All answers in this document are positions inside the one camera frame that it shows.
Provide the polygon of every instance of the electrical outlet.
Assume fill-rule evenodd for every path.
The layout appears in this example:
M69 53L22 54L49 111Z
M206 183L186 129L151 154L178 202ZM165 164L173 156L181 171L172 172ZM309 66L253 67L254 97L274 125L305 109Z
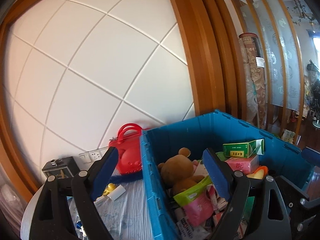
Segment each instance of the electrical outlet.
M102 159L102 155L101 155L100 151L98 151L98 150L91 151L91 152L89 152L89 154L90 154L90 159L91 159L93 162Z

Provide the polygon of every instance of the red plastic bag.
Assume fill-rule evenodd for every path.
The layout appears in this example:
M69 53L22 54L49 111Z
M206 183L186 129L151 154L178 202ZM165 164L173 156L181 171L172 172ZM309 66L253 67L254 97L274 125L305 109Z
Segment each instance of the red plastic bag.
M129 130L136 132L124 135ZM109 147L117 148L119 160L116 166L121 175L141 171L140 140L142 128L135 123L123 125L116 139L109 142Z

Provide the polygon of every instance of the blue gripper pad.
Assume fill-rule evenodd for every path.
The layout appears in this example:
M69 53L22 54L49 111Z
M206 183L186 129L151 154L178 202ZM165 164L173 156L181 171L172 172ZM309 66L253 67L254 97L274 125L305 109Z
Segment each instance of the blue gripper pad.
M96 161L97 165L95 163L91 166L89 169L89 173L92 170L92 173L96 172L94 181L92 182L92 189L90 193L90 198L92 201L95 201L98 197L102 196L103 191L105 190L109 179L113 173L113 171L116 168L116 165L118 163L118 150L116 148L113 148L111 153L109 153L109 150L105 153L105 155L102 157L101 160Z
M221 166L218 165L217 162L221 162L222 165L226 164L227 166L228 166L228 164L220 161L214 151L212 151L212 153L215 156L212 156L209 149L204 150L204 152L203 152L204 166L207 169L209 176L210 176L219 196L225 198L225 200L229 202L231 200L230 183L229 183L228 179L222 173Z

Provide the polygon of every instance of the pink package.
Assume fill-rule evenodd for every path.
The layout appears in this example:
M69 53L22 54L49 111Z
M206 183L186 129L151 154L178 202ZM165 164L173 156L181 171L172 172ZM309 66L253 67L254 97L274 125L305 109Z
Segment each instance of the pink package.
M245 175L254 173L259 168L259 156L254 155L249 158L232 157L226 160L233 171L242 171Z
M218 201L217 201L217 195L216 195L216 189L213 186L213 184L210 184L207 186L207 191L211 200L211 204L213 207L213 210L217 210L218 209Z
M205 222L213 214L213 207L210 199L206 196L206 191L201 193L191 203L183 206L186 215L189 218L190 223L197 227L201 223Z

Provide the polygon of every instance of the teddy bear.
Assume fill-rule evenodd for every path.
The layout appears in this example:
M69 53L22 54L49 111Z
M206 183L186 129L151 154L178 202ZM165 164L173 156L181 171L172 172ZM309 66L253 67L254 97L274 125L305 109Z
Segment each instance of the teddy bear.
M188 158L190 154L188 148L181 148L177 155L158 165L165 185L172 188L173 196L193 187L204 179L204 176L193 176L194 165Z

